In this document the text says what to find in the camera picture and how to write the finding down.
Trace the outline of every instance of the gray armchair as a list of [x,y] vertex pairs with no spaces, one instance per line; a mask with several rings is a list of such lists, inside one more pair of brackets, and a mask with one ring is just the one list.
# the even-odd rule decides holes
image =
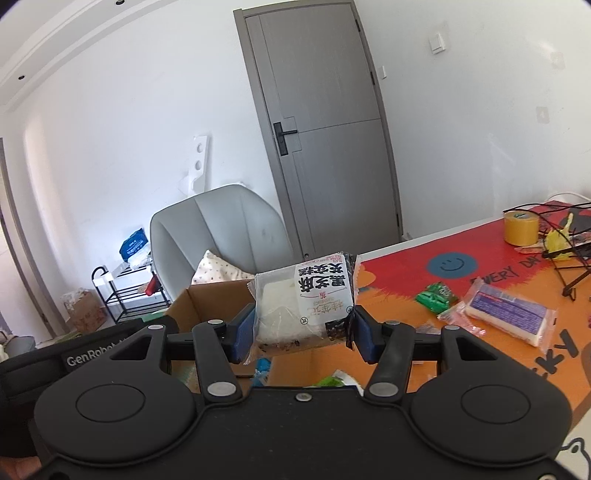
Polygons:
[[190,285],[207,249],[249,273],[294,263],[279,214],[241,185],[195,195],[156,213],[150,243],[156,273],[172,299]]

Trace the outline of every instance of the roll of tape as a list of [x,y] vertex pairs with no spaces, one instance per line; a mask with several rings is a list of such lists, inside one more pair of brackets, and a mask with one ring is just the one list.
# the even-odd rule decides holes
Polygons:
[[505,242],[518,247],[527,247],[538,242],[540,219],[530,212],[507,212],[505,214]]

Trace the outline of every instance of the light switch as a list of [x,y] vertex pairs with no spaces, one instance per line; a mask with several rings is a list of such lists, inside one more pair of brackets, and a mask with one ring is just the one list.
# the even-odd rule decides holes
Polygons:
[[431,45],[431,51],[433,54],[441,53],[445,50],[445,42],[439,32],[432,37],[429,37],[429,45]]

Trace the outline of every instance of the blue circle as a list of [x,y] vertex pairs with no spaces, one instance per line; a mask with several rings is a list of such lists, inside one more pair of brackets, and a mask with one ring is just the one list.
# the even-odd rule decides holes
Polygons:
[[433,257],[427,271],[440,278],[462,278],[475,272],[478,263],[474,257],[459,252],[448,252]]

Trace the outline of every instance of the door frame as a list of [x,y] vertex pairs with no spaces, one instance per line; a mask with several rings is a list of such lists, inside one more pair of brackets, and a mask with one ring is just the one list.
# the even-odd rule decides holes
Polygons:
[[54,326],[61,328],[63,333],[67,333],[69,329],[41,278],[41,273],[25,237],[8,178],[8,166],[2,137],[0,137],[0,171],[2,173],[0,176],[2,180],[0,181],[0,216],[2,217],[0,235],[4,234],[6,237],[8,249],[18,274],[40,320],[49,335],[55,338],[57,335],[61,335],[61,332],[56,333]]
[[382,98],[382,92],[379,88],[379,81],[376,75],[376,69],[374,60],[372,59],[371,52],[369,51],[369,44],[365,37],[365,31],[363,30],[363,24],[359,18],[359,13],[355,2],[353,0],[343,1],[326,1],[326,0],[296,0],[292,2],[283,2],[273,5],[264,5],[262,7],[249,8],[246,10],[238,9],[234,10],[234,19],[236,21],[236,28],[238,30],[238,37],[240,39],[240,45],[242,47],[242,55],[244,56],[244,62],[246,64],[246,72],[248,74],[248,81],[251,84],[252,97],[255,102],[256,115],[261,126],[262,139],[265,144],[265,150],[267,151],[267,157],[269,158],[269,165],[271,167],[271,174],[273,181],[275,182],[275,188],[277,189],[277,196],[279,197],[279,206],[281,213],[283,214],[283,220],[285,222],[285,228],[287,235],[291,241],[294,253],[299,258],[303,259],[303,250],[301,248],[300,237],[297,233],[296,220],[293,214],[293,208],[290,202],[290,198],[287,192],[287,185],[285,184],[285,178],[283,176],[283,170],[281,167],[281,161],[279,158],[279,152],[277,151],[277,145],[275,143],[275,137],[273,135],[273,128],[271,126],[271,120],[267,112],[267,104],[265,103],[265,97],[262,91],[261,79],[259,78],[258,69],[256,67],[255,54],[252,48],[251,38],[248,33],[248,27],[246,26],[246,19],[256,15],[266,14],[270,12],[276,12],[280,10],[291,10],[294,8],[302,7],[313,7],[316,5],[339,5],[348,4],[351,7],[355,21],[360,29],[361,43],[363,45],[363,51],[365,52],[365,58],[367,59],[371,74],[374,76],[374,91],[376,101],[378,103],[379,115],[382,120],[382,129],[384,130],[384,139],[386,141],[386,151],[388,154],[388,163],[390,166],[390,175],[392,179],[392,187],[394,191],[394,205],[396,207],[396,221],[398,225],[398,242],[402,241],[402,210],[400,206],[400,193],[398,190],[398,177],[396,174],[396,165],[394,162],[394,150],[392,149],[392,141],[390,137],[390,131],[388,129],[388,121],[386,119],[386,110],[384,108],[384,100]]

